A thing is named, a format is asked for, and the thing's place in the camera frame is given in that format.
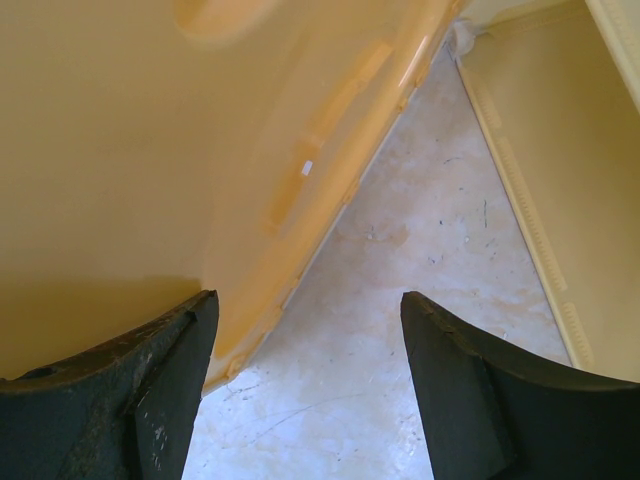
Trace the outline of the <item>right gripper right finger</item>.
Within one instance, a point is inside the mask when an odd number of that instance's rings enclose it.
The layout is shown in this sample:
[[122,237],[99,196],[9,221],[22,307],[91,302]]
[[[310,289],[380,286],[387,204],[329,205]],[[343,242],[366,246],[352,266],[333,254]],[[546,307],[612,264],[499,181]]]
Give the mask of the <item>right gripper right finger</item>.
[[535,355],[416,291],[401,323],[435,478],[638,478],[637,383]]

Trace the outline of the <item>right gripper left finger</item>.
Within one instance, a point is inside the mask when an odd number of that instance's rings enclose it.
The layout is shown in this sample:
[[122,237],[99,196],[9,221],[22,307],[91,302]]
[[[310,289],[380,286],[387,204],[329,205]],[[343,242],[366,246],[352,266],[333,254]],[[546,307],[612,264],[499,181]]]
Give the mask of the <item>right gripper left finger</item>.
[[203,290],[123,335],[2,380],[2,478],[181,478],[218,320],[218,295]]

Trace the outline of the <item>yellow cabinet door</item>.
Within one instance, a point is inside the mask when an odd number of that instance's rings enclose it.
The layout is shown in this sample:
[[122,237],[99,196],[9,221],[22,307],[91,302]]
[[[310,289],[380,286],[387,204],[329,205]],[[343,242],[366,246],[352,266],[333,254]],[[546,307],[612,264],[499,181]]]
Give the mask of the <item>yellow cabinet door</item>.
[[459,1],[5,1],[1,374],[220,299],[233,379]]

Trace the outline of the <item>yellow shoe cabinet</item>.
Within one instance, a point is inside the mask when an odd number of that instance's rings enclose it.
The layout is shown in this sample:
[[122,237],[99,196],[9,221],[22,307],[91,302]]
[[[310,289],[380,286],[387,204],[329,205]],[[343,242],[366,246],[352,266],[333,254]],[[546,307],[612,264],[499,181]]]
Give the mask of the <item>yellow shoe cabinet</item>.
[[572,363],[639,377],[639,5],[477,1],[451,52]]

